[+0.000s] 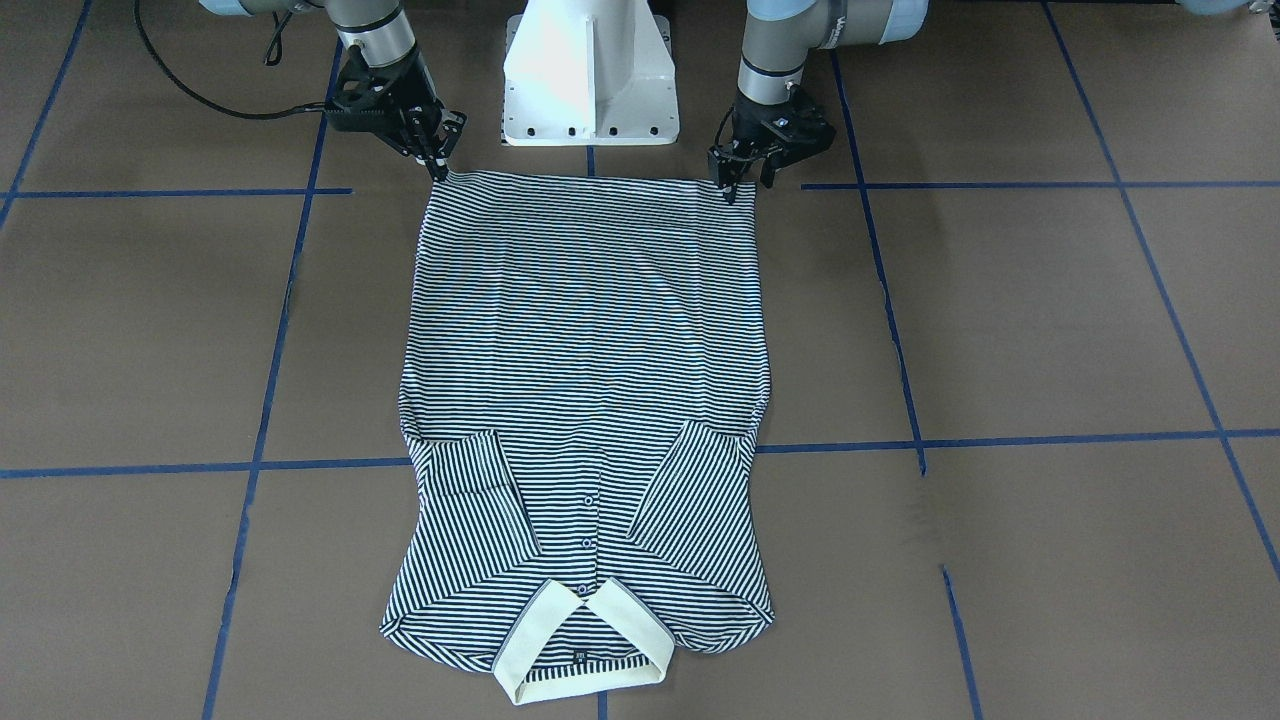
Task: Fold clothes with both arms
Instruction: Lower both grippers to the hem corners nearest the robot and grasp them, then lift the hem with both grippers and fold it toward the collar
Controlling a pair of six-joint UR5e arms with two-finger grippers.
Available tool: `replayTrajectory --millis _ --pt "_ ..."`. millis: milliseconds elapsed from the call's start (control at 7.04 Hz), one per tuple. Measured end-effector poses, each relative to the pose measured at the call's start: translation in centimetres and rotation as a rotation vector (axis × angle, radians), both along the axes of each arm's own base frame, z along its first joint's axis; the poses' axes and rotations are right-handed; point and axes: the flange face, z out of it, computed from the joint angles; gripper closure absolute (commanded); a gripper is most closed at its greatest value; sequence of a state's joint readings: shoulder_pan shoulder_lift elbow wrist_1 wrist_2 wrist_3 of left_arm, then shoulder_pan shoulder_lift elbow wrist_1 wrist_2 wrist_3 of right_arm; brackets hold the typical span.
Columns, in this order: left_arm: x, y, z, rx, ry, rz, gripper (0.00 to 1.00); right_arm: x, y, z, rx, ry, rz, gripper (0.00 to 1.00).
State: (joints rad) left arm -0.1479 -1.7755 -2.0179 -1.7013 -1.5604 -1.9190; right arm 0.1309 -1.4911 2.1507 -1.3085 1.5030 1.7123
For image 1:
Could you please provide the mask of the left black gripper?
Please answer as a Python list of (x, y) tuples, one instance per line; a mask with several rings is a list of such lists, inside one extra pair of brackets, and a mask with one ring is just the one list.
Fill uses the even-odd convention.
[(835, 137), (823, 108), (799, 85), (785, 90), (783, 101), (776, 105), (737, 94), (707, 154), (709, 179), (733, 205), (737, 186), (755, 164), (760, 165), (759, 183), (771, 190), (781, 169), (827, 151)]

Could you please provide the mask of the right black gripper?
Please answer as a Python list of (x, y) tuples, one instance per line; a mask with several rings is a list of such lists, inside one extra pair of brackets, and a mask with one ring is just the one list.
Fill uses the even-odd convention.
[(448, 178), (449, 156), (467, 124), (436, 96), (419, 50), (384, 67), (348, 50), (325, 117), (333, 129), (372, 135), (401, 156), (425, 161), (434, 182)]

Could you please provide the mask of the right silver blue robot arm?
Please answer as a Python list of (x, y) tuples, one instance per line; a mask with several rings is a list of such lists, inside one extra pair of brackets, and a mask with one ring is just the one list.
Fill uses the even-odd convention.
[(289, 17), (317, 13), (332, 26), (340, 61), (325, 100), (312, 105), (337, 132), (378, 138), (402, 158), (425, 167), (435, 182), (451, 173), (449, 159), (467, 118), (436, 91), (402, 1), (202, 1), (214, 15)]

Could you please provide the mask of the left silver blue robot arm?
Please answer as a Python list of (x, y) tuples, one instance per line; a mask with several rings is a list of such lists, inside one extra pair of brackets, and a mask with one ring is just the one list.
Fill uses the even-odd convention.
[(817, 192), (1277, 192), (1277, 45), (1245, 1), (750, 1), (727, 195), (842, 135)]

